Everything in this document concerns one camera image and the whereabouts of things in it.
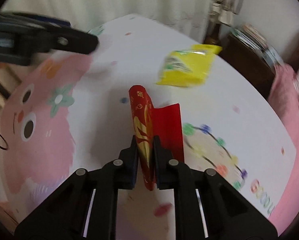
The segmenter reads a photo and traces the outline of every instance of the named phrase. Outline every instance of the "yellow package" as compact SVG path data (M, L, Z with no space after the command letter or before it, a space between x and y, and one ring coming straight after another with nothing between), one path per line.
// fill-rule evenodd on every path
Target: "yellow package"
M205 82L215 55L222 47L195 44L190 49L171 52L164 61L158 85L190 87Z

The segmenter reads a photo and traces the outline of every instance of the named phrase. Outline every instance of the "pink cartoon print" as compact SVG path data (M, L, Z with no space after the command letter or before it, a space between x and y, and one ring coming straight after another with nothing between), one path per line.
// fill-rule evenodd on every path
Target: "pink cartoon print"
M91 65L91 56L66 54L46 60L7 101L0 132L9 149L3 168L9 191L20 192L26 179L37 183L29 209L40 204L69 174L75 142L67 121L73 88Z

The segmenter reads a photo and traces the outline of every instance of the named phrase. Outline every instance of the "wooden furniture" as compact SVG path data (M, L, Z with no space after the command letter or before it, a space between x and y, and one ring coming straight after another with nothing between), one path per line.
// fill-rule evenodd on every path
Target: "wooden furniture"
M0 222L10 233L14 234L18 223L16 222L16 218L14 217L8 202L0 202Z
M275 77L274 69L271 69L252 49L232 34L227 39L228 44L221 51L220 57L234 67L267 99Z

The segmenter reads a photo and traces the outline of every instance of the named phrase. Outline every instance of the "table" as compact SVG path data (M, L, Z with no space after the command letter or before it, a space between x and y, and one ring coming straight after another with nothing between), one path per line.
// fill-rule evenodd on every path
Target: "table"
M229 182L269 217L288 182L296 151L253 86L219 57L205 85L155 85L164 57L195 41L137 15L94 31L100 42L94 53L56 52L26 78L1 112L0 132L9 150L0 150L0 166L18 221L76 169L101 168L129 147L133 126L128 90L135 84L146 88L155 107L179 103L182 123L194 127L184 137L219 151L219 156L210 156L216 161L228 152L232 166L246 177L238 180L237 169L231 168ZM193 154L185 145L184 150L191 168L206 168L200 157L205 149ZM173 202L171 190L147 191L139 174L134 190L119 193L117 237L174 239Z

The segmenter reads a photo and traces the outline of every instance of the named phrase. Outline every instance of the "red paper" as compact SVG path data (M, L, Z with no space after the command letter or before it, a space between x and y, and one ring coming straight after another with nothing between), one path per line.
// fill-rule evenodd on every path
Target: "red paper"
M153 136L158 135L163 148L171 150L173 158L184 162L183 136L179 104L154 108L144 87L129 90L140 165L147 189L154 189Z

